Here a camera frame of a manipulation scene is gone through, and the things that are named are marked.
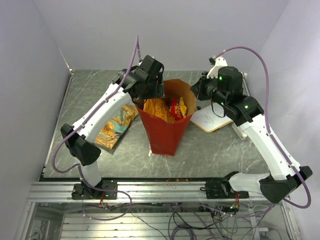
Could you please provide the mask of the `orange honey dijon chip bag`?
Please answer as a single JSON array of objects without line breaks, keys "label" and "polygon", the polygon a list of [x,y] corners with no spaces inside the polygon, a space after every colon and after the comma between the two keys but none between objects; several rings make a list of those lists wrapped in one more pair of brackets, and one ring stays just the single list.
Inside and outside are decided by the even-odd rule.
[{"label": "orange honey dijon chip bag", "polygon": [[143,111],[167,123],[176,122],[175,117],[170,113],[170,108],[162,98],[147,99],[143,105]]}]

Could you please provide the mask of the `red paper bag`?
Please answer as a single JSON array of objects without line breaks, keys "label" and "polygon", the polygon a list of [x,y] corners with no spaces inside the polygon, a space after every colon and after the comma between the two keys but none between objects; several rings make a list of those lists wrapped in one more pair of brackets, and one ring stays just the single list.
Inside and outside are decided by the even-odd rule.
[{"label": "red paper bag", "polygon": [[186,117],[169,123],[158,116],[149,114],[143,110],[144,101],[138,100],[136,107],[142,124],[147,133],[152,153],[174,156],[178,145],[186,131],[191,117],[196,109],[196,98],[190,90],[190,85],[180,79],[164,81],[165,104],[168,106],[172,98],[183,98],[187,108]]}]

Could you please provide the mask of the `tan kettle chip bag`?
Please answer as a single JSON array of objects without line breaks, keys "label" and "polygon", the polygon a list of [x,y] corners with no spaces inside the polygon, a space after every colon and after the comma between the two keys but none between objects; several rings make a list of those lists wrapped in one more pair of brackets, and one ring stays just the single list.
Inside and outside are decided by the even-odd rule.
[{"label": "tan kettle chip bag", "polygon": [[113,149],[137,115],[136,107],[131,104],[124,105],[100,130],[94,143],[110,150]]}]

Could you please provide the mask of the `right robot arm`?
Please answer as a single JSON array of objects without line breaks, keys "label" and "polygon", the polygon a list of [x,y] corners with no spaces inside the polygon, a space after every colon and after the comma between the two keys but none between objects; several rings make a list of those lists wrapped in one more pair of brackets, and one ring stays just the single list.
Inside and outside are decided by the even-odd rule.
[{"label": "right robot arm", "polygon": [[237,68],[215,66],[204,71],[190,90],[197,100],[221,106],[223,115],[250,138],[269,169],[268,173],[262,174],[234,171],[226,175],[220,186],[224,197],[231,198],[237,192],[252,192],[277,204],[299,186],[306,185],[306,180],[313,174],[312,169],[291,157],[271,132],[259,102],[244,94],[243,74]]}]

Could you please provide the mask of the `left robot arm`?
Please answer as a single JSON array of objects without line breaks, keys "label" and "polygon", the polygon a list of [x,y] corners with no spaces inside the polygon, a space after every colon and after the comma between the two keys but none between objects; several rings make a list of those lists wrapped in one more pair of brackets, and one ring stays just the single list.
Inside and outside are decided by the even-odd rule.
[{"label": "left robot arm", "polygon": [[72,125],[64,124],[60,131],[70,154],[79,162],[85,194],[96,199],[102,193],[101,175],[98,169],[98,158],[101,150],[94,142],[112,117],[133,99],[147,100],[163,98],[164,65],[146,55],[135,66],[120,70],[104,95],[93,107]]}]

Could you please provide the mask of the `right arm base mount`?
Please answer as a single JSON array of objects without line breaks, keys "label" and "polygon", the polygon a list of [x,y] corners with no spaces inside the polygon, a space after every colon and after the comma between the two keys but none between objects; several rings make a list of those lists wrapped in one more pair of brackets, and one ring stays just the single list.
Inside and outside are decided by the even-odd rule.
[{"label": "right arm base mount", "polygon": [[233,190],[225,178],[213,178],[206,181],[200,190],[205,192],[207,199],[248,199],[250,197],[247,191]]}]

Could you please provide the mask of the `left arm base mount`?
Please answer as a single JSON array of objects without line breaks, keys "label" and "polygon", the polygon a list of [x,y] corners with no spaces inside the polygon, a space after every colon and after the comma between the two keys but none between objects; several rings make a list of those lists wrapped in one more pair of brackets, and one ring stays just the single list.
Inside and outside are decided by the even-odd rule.
[{"label": "left arm base mount", "polygon": [[73,186],[72,200],[115,200],[117,198],[118,184],[113,180],[101,180],[96,186],[88,186],[82,179]]}]

